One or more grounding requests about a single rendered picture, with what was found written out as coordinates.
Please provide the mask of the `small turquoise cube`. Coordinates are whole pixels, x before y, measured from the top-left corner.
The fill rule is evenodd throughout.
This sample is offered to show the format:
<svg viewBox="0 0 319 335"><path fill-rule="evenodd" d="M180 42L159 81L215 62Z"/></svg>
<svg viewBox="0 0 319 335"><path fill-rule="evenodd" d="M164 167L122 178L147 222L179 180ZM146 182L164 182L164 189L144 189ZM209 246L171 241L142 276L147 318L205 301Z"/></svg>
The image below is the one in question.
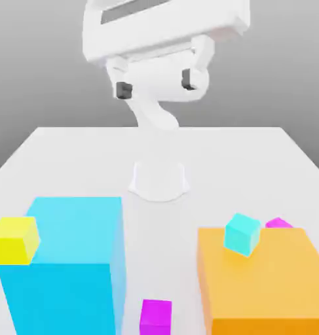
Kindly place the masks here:
<svg viewBox="0 0 319 335"><path fill-rule="evenodd" d="M259 243L260 231L259 220L236 213L225 226L223 246L249 257Z"/></svg>

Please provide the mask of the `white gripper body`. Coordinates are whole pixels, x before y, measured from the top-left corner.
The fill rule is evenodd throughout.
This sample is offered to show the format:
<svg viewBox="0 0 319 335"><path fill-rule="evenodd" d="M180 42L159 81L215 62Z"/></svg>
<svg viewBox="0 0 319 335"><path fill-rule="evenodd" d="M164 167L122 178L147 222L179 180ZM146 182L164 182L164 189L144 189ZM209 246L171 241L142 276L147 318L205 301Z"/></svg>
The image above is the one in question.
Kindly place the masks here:
<svg viewBox="0 0 319 335"><path fill-rule="evenodd" d="M249 27L250 0L87 0L83 54L102 64L198 35L220 41Z"/></svg>

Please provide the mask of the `small yellow cube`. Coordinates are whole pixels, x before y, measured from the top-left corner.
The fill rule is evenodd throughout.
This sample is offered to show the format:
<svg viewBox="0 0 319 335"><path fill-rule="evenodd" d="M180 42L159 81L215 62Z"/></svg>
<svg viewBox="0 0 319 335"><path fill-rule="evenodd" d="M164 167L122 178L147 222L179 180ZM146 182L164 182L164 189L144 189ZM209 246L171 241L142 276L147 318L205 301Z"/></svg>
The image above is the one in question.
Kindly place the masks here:
<svg viewBox="0 0 319 335"><path fill-rule="evenodd" d="M29 265L39 244L34 217L0 219L0 266Z"/></svg>

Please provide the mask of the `small magenta cube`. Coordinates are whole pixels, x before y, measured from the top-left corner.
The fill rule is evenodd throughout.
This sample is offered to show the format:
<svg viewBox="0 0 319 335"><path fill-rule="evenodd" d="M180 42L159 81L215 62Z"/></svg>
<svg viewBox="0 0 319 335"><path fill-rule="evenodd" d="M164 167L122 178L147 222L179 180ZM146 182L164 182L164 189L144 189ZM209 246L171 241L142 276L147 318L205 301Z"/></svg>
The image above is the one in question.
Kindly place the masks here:
<svg viewBox="0 0 319 335"><path fill-rule="evenodd" d="M292 228L293 226L280 217L274 218L265 224L266 228Z"/></svg>
<svg viewBox="0 0 319 335"><path fill-rule="evenodd" d="M172 301L144 299L140 315L140 335L171 335Z"/></svg>

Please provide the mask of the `large cyan box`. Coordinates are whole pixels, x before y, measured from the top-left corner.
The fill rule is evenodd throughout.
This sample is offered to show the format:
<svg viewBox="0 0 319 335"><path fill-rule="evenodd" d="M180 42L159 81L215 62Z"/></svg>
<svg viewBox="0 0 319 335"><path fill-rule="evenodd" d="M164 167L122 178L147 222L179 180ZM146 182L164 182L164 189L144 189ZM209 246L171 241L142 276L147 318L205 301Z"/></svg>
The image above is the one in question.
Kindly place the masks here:
<svg viewBox="0 0 319 335"><path fill-rule="evenodd" d="M126 296L122 200L38 197L28 265L0 265L16 335L121 335Z"/></svg>

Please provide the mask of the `large orange box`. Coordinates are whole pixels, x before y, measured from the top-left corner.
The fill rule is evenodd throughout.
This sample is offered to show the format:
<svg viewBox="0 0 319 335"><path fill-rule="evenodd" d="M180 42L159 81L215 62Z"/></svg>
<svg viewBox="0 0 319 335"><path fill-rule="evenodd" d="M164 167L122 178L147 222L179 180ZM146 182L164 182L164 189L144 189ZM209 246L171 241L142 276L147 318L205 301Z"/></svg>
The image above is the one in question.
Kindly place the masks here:
<svg viewBox="0 0 319 335"><path fill-rule="evenodd" d="M319 335L319 254L302 228L264 228L252 255L198 231L206 335Z"/></svg>

